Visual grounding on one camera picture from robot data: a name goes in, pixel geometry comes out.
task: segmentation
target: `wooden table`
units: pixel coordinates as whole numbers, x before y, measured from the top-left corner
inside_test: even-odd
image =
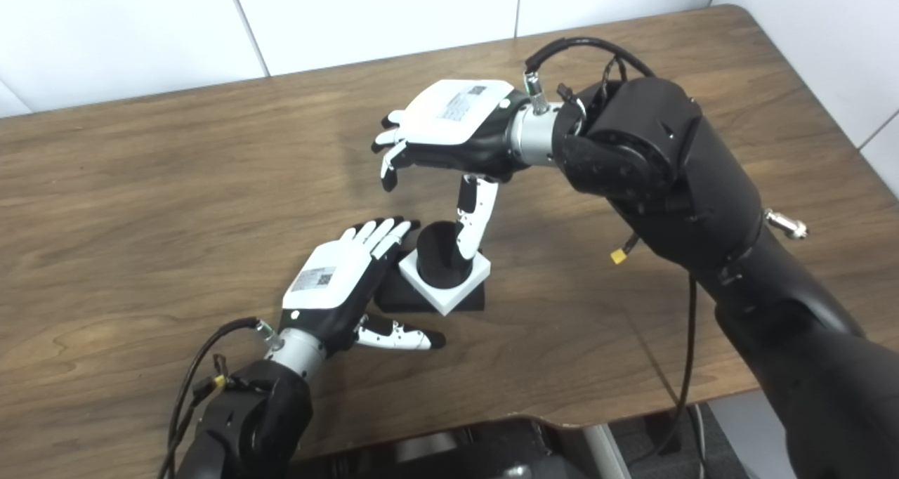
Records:
[[[768,38],[732,6],[565,32],[632,50],[694,95],[789,243],[875,341],[899,350],[899,207]],[[459,174],[410,169],[384,193],[385,113],[437,79],[505,79],[560,34],[0,121],[0,463],[20,479],[150,477],[184,368],[219,324],[276,322],[315,245],[384,214],[452,219]],[[586,86],[575,49],[546,83]],[[672,405],[687,277],[638,249],[601,199],[552,169],[500,190],[484,313],[410,315],[440,351],[354,350],[313,382],[301,454],[530,416],[599,424]],[[756,386],[700,306],[693,401]],[[250,334],[218,350],[237,366]],[[211,371],[205,366],[200,374]]]

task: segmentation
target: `white block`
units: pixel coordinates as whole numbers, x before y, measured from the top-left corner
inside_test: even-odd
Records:
[[[421,280],[421,275],[418,275],[418,267],[416,266],[417,261],[418,249],[415,249],[415,251],[410,252],[407,257],[399,262],[399,271],[402,273],[402,277],[409,281],[409,284],[415,290],[421,293],[434,308],[440,311],[441,315],[450,313],[490,275],[490,261],[478,252],[472,260],[471,274],[465,282],[450,289],[439,289]]]

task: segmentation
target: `white robotic hand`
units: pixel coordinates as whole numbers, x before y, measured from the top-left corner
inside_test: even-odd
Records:
[[[386,129],[372,143],[375,153],[389,148],[381,162],[381,184],[396,187],[396,169],[411,165],[458,169],[508,181],[527,168],[513,156],[508,137],[527,95],[503,80],[440,80],[422,91],[405,110],[381,122]]]
[[[376,219],[315,248],[284,294],[280,329],[311,335],[327,355],[350,348],[363,325],[372,321],[363,317],[365,307],[402,240],[418,226],[402,217]],[[377,332],[383,327],[375,328]],[[442,342],[434,338],[419,343],[420,348],[425,345],[439,347]]]

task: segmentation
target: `sticker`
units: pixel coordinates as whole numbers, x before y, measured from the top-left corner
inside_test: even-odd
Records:
[[[467,91],[460,91],[447,103],[446,108],[437,115],[437,118],[446,119],[447,121],[461,121],[485,89],[487,89],[487,86],[472,86]]]
[[[296,276],[296,280],[293,281],[290,292],[303,291],[304,289],[324,289],[328,287],[328,284],[331,284],[331,276],[334,275],[335,270],[337,270],[337,267],[303,270]]]

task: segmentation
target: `back of robotic hand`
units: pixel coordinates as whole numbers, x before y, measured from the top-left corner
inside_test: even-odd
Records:
[[[601,82],[546,101],[537,69],[574,45],[611,51]],[[627,80],[624,63],[643,73]],[[619,68],[620,79],[610,79]],[[507,181],[556,166],[607,198],[658,256],[715,300],[716,318],[787,430],[800,479],[899,477],[899,355],[864,339],[844,307],[774,238],[801,222],[763,209],[744,169],[693,98],[593,38],[553,41],[526,62],[525,92],[441,80],[382,123],[375,152],[386,190],[413,164]],[[494,94],[481,97],[485,91]],[[463,124],[464,129],[449,128]],[[452,136],[444,137],[444,131]]]
[[[215,396],[197,424],[196,436],[177,479],[273,478],[286,473],[290,457],[312,418],[308,382],[335,353],[353,344],[402,350],[442,347],[443,335],[365,313],[366,305],[395,261],[402,240],[418,227],[402,217],[376,219],[344,230],[319,245],[284,294],[280,334],[249,318],[225,332],[256,327],[270,350],[263,360],[229,373],[216,355],[218,376],[193,387],[193,401],[180,416],[186,388],[199,361],[223,332],[204,345],[179,393],[169,434],[169,454],[159,477],[173,475],[174,450],[199,402]]]

